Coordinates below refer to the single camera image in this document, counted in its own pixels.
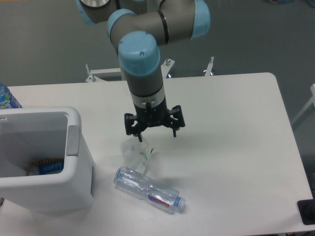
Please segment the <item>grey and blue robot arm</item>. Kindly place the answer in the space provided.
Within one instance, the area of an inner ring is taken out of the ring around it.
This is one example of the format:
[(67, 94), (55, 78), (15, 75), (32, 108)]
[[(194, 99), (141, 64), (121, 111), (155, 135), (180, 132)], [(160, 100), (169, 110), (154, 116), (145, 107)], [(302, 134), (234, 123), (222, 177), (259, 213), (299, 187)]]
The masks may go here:
[(88, 24), (107, 24), (122, 78), (135, 107), (124, 115), (127, 135), (141, 138), (147, 128), (165, 126), (177, 132), (185, 126), (182, 108), (167, 107), (160, 65), (160, 45), (205, 35), (211, 24), (203, 0), (159, 0), (156, 11), (143, 11), (141, 0), (79, 0), (78, 10)]

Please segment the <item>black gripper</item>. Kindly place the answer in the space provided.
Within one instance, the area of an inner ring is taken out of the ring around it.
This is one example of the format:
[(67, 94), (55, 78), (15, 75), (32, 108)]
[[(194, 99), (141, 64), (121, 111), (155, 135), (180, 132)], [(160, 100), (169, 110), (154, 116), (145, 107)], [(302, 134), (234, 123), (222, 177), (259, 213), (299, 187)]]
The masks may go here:
[(163, 100), (156, 107), (140, 108), (134, 105), (136, 115), (125, 113), (124, 123), (127, 135), (137, 137), (139, 142), (143, 142), (142, 132), (147, 127), (165, 126), (171, 128), (173, 137), (177, 137), (176, 132), (185, 126), (185, 121), (180, 105), (173, 107), (171, 110), (167, 108), (166, 100)]

